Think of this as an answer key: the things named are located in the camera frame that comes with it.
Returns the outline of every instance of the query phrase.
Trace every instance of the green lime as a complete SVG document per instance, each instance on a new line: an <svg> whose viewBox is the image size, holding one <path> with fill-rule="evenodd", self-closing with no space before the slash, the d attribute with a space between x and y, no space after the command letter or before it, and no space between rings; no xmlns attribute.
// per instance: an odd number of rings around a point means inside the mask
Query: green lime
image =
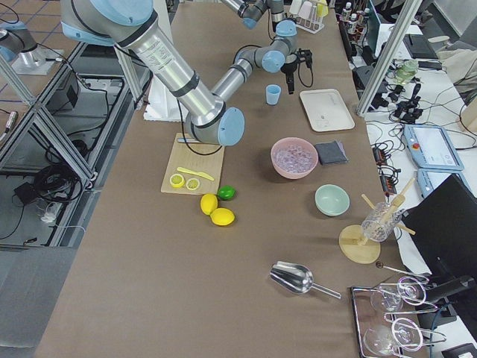
<svg viewBox="0 0 477 358"><path fill-rule="evenodd" d="M230 200L236 195L236 190L233 186L224 185L217 191L217 196L221 200Z"/></svg>

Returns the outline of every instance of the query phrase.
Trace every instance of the glass jar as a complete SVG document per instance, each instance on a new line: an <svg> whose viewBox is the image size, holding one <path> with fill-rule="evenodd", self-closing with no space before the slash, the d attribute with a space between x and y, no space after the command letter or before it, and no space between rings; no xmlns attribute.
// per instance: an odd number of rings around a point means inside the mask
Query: glass jar
<svg viewBox="0 0 477 358"><path fill-rule="evenodd" d="M417 67L419 67L417 60L405 61L396 71L396 77L394 78L396 83L404 86L411 82L417 73Z"/></svg>

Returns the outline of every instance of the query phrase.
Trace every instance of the light green bowl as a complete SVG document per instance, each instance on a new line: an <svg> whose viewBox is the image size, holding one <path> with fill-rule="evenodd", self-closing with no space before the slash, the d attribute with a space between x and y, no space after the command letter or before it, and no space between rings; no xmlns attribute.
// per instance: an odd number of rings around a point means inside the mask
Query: light green bowl
<svg viewBox="0 0 477 358"><path fill-rule="evenodd" d="M338 216L350 207L350 197L339 186L325 184L320 186L315 193L316 207L323 214Z"/></svg>

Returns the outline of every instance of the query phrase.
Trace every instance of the yellow knife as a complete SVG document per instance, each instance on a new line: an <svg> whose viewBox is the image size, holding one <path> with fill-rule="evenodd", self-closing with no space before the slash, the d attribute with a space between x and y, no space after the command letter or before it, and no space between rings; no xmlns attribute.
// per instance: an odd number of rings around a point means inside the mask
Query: yellow knife
<svg viewBox="0 0 477 358"><path fill-rule="evenodd" d="M204 173L204 172L194 172L193 170L191 169L187 169L187 168L183 168L182 166L178 166L177 167L177 171L178 172L181 172L181 173L186 173L186 174L192 174L192 175L197 175L198 177L202 177L202 178L206 178L206 179L209 179L211 181L214 181L214 177L207 174L207 173Z"/></svg>

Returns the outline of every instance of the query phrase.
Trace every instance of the wine glass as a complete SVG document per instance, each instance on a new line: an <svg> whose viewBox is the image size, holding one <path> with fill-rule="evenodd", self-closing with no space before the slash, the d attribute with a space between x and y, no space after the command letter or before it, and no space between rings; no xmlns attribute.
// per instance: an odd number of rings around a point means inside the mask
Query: wine glass
<svg viewBox="0 0 477 358"><path fill-rule="evenodd" d="M423 334L420 328L408 318L398 318L391 327L378 324L366 330L363 337L364 346L378 357L407 357L400 352L417 351L423 346Z"/></svg>
<svg viewBox="0 0 477 358"><path fill-rule="evenodd" d="M402 299L396 286L381 284L371 294L371 306L378 312L394 313L402 309Z"/></svg>
<svg viewBox="0 0 477 358"><path fill-rule="evenodd" d="M415 277L403 276L397 281L397 292L404 302L412 306L420 306L426 302L427 294L424 285Z"/></svg>

